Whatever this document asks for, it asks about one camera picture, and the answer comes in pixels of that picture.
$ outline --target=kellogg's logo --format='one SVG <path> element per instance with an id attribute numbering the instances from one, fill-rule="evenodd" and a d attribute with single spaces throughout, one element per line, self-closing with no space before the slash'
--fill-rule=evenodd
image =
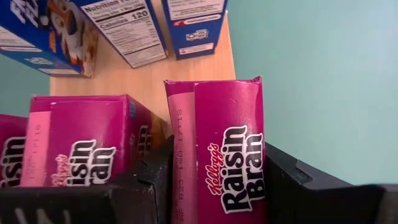
<path id="1" fill-rule="evenodd" d="M 12 137 L 4 143 L 1 154 L 0 187 L 16 187 L 21 182 L 25 137 Z"/>
<path id="2" fill-rule="evenodd" d="M 205 166 L 205 182 L 213 195 L 221 196 L 226 214 L 252 210 L 251 202 L 265 197 L 262 174 L 262 133 L 246 137 L 248 127 L 225 130 L 223 145 L 211 143 L 211 165 Z"/>
<path id="3" fill-rule="evenodd" d="M 95 149 L 96 140 L 77 141 L 69 157 L 58 155 L 53 186 L 90 186 L 105 184 L 111 177 L 116 147 Z"/>

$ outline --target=wooden shelf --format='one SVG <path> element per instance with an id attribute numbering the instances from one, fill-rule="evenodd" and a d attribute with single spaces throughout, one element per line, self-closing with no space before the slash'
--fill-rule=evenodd
<path id="1" fill-rule="evenodd" d="M 102 37 L 99 39 L 94 79 L 51 78 L 51 95 L 129 94 L 170 122 L 164 80 L 235 79 L 228 17 L 225 16 L 215 55 L 176 61 L 160 1 L 154 8 L 166 38 L 169 57 L 132 69 Z"/>

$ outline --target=raisin bran box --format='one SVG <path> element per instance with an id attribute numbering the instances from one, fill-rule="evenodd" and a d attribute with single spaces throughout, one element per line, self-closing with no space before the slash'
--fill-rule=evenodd
<path id="1" fill-rule="evenodd" d="M 122 58 L 137 68 L 167 56 L 151 0 L 73 0 Z"/>
<path id="2" fill-rule="evenodd" d="M 215 52 L 228 0 L 162 0 L 177 60 Z"/>
<path id="3" fill-rule="evenodd" d="M 17 187 L 21 182 L 27 118 L 0 114 L 0 187 Z"/>
<path id="4" fill-rule="evenodd" d="M 21 187 L 105 184 L 160 145 L 163 124 L 127 95 L 33 97 Z"/>
<path id="5" fill-rule="evenodd" d="M 175 135 L 173 223 L 266 223 L 261 77 L 165 85 Z"/>
<path id="6" fill-rule="evenodd" d="M 98 32 L 73 1 L 0 1 L 0 54 L 55 77 L 92 77 Z"/>

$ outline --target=nutrition facts label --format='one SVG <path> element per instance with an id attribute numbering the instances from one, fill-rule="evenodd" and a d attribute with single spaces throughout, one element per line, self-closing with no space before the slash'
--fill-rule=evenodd
<path id="1" fill-rule="evenodd" d="M 145 0 L 105 0 L 81 8 L 133 68 L 166 58 Z"/>
<path id="2" fill-rule="evenodd" d="M 13 46 L 13 47 L 35 47 L 24 39 L 9 32 L 0 26 L 0 46 Z"/>
<path id="3" fill-rule="evenodd" d="M 221 13 L 224 0 L 167 0 L 172 20 Z"/>

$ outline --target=cartoon character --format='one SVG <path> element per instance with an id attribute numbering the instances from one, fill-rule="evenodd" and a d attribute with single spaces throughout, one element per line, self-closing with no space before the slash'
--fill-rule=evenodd
<path id="1" fill-rule="evenodd" d="M 83 62 L 83 34 L 85 19 L 79 8 L 70 0 L 48 0 L 47 15 L 40 17 L 44 27 L 52 25 L 61 37 L 62 50 L 73 64 Z"/>

